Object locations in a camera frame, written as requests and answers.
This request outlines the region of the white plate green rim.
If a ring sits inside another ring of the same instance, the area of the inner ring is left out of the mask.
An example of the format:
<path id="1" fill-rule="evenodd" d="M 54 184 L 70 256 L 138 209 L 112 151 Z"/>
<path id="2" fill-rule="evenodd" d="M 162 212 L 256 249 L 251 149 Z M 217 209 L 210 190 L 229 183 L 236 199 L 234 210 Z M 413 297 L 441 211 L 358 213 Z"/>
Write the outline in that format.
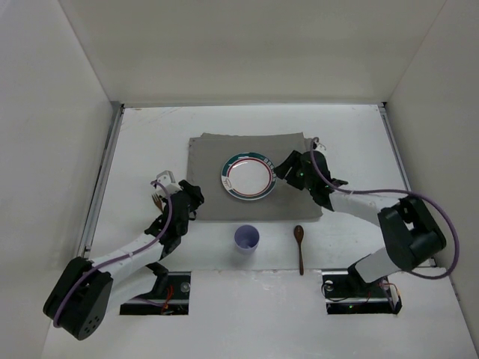
<path id="1" fill-rule="evenodd" d="M 275 166 L 256 152 L 238 153 L 224 164 L 220 174 L 225 191 L 244 201 L 256 201 L 273 192 L 277 182 Z"/>

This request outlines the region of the grey cloth placemat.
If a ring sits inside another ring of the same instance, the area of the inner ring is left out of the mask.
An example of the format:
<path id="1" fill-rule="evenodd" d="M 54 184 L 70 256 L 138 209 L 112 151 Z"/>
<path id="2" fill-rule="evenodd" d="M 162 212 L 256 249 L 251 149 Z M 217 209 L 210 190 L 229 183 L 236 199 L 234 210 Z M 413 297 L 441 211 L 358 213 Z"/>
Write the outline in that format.
<path id="1" fill-rule="evenodd" d="M 228 194 L 221 183 L 221 171 L 232 156 L 259 153 L 281 164 L 292 151 L 308 151 L 311 140 L 299 133 L 238 136 L 204 133 L 189 139 L 186 180 L 201 188 L 204 204 L 199 221 L 316 221 L 321 208 L 305 190 L 280 180 L 271 194 L 259 200 L 240 200 Z"/>

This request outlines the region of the lavender plastic cup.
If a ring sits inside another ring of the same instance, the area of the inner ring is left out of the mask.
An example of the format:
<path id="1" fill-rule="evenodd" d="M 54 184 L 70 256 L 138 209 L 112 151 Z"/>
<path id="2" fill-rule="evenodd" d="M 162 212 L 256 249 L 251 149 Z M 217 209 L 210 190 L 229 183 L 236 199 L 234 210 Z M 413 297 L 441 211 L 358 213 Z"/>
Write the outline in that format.
<path id="1" fill-rule="evenodd" d="M 234 234 L 234 244 L 241 254 L 252 254 L 259 245 L 259 241 L 259 231 L 248 224 L 238 227 Z"/>

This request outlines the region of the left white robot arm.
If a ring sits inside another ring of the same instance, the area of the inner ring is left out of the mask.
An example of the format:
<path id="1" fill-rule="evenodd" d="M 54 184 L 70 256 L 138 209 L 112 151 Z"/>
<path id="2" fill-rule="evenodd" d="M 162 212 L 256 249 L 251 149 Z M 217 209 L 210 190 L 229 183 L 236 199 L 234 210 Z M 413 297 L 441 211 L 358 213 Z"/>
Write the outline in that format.
<path id="1" fill-rule="evenodd" d="M 163 212 L 137 239 L 103 257 L 68 262 L 43 305 L 43 314 L 56 328 L 85 340 L 109 310 L 164 290 L 168 270 L 161 260 L 180 245 L 204 196 L 199 186 L 185 180 L 161 189 Z"/>

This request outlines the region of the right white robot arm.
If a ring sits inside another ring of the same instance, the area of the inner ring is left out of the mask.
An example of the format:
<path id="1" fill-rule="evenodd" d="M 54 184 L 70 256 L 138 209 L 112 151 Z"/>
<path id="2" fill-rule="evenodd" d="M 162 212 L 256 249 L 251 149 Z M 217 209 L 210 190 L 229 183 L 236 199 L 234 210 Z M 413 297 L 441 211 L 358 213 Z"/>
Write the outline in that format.
<path id="1" fill-rule="evenodd" d="M 331 212 L 360 218 L 377 226 L 384 246 L 347 268 L 352 286 L 366 286 L 398 271 L 413 273 L 446 246 L 446 239 L 424 198 L 404 190 L 353 191 L 331 176 L 326 157 L 317 150 L 293 151 L 274 173 Z"/>

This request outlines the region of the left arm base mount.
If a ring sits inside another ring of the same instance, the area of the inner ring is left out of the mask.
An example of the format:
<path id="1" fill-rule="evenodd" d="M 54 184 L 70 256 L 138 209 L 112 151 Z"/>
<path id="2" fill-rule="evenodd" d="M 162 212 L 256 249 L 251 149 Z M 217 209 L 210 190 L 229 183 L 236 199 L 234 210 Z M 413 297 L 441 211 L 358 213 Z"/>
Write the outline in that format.
<path id="1" fill-rule="evenodd" d="M 156 281 L 152 289 L 122 304 L 119 314 L 121 316 L 187 315 L 192 273 L 190 271 L 170 272 L 160 263 L 151 263 L 145 268 L 148 274 L 155 275 Z"/>

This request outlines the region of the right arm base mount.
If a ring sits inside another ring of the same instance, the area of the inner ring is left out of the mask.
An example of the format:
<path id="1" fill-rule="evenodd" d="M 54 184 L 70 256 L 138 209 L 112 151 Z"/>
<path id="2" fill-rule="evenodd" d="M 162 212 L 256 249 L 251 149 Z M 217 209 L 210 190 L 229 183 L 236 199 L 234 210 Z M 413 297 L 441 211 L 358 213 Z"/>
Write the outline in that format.
<path id="1" fill-rule="evenodd" d="M 352 266 L 322 271 L 320 290 L 329 315 L 397 315 L 403 308 L 400 292 L 387 276 L 366 283 Z"/>

